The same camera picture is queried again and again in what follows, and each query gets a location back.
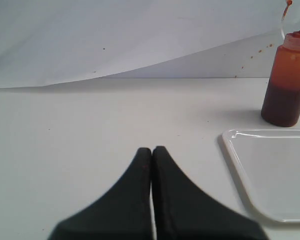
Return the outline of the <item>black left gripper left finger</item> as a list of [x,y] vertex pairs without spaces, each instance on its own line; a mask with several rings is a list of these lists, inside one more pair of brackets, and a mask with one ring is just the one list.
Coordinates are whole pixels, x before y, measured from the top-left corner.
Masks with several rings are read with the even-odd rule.
[[59,222],[50,240],[150,240],[151,159],[141,147],[119,180],[97,201]]

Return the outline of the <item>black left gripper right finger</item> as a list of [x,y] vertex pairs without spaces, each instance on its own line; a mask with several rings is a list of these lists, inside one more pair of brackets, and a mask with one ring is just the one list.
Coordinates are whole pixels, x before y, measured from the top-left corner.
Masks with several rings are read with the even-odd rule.
[[159,240],[266,240],[261,226],[195,185],[164,146],[152,153],[152,199]]

